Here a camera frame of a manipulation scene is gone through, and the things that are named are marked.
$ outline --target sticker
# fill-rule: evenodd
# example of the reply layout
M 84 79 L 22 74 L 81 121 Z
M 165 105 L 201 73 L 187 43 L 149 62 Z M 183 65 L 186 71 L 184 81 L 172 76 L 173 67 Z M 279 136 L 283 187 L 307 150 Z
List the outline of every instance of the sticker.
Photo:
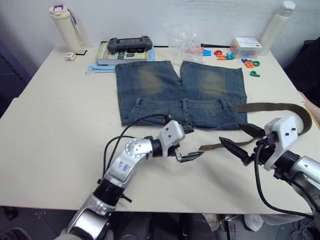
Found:
M 260 43 L 254 37 L 236 37 L 240 48 L 261 48 Z
M 127 163 L 120 161 L 118 164 L 118 167 L 123 171 L 123 172 L 127 172 L 131 166 L 129 166 Z

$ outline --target small box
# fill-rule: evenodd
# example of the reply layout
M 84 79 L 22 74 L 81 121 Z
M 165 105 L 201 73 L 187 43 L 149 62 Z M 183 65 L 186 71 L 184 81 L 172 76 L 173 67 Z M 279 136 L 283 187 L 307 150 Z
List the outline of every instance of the small box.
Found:
M 236 58 L 255 59 L 263 48 L 255 37 L 235 37 L 230 49 Z

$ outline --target table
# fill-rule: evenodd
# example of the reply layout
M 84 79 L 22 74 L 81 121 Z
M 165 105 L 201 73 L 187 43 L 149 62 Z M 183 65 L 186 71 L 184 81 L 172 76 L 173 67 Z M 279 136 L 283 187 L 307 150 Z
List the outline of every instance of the table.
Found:
M 121 126 L 115 73 L 85 75 L 94 63 L 97 48 L 88 48 L 74 62 L 64 61 L 64 49 L 54 48 L 19 98 L 15 98 L 0 119 L 0 205 L 78 209 L 97 186 L 103 165 L 106 142 L 118 136 Z M 156 60 L 172 60 L 179 73 L 181 62 L 173 59 L 168 48 L 156 48 Z M 208 65 L 242 68 L 247 101 L 284 102 L 303 106 L 295 87 L 271 53 L 259 57 L 249 75 L 240 59 L 219 61 L 203 57 Z M 263 127 L 289 111 L 255 112 L 248 121 Z M 302 128 L 297 122 L 298 130 Z M 128 135 L 156 136 L 159 128 L 136 126 Z M 181 143 L 183 154 L 200 145 L 218 143 L 218 136 L 234 141 L 250 137 L 242 131 L 196 130 Z M 121 153 L 121 141 L 116 156 Z M 320 134 L 313 124 L 299 137 L 291 150 L 320 160 Z M 254 144 L 244 147 L 250 153 Z M 311 212 L 307 203 L 285 182 L 270 171 L 260 171 L 267 200 L 288 210 Z M 192 162 L 178 163 L 175 158 L 152 158 L 139 168 L 118 211 L 185 213 L 271 214 L 259 198 L 253 165 L 241 161 L 225 149 L 203 154 Z

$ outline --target plastic bag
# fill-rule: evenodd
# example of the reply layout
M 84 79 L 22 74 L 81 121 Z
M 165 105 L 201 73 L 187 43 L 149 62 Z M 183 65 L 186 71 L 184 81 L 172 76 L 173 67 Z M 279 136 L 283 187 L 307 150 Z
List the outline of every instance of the plastic bag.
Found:
M 193 29 L 165 24 L 165 33 L 171 54 L 181 61 L 203 63 L 201 43 Z

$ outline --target denim jeans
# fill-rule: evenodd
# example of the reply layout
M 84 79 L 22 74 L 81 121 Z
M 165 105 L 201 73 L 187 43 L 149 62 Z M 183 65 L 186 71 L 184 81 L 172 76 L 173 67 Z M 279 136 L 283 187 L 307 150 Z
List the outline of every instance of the denim jeans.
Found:
M 151 114 L 205 129 L 234 130 L 247 122 L 247 113 L 233 108 L 247 103 L 241 68 L 184 61 L 179 77 L 170 61 L 138 61 L 118 64 L 115 70 L 122 125 Z M 140 124 L 164 122 L 152 117 Z

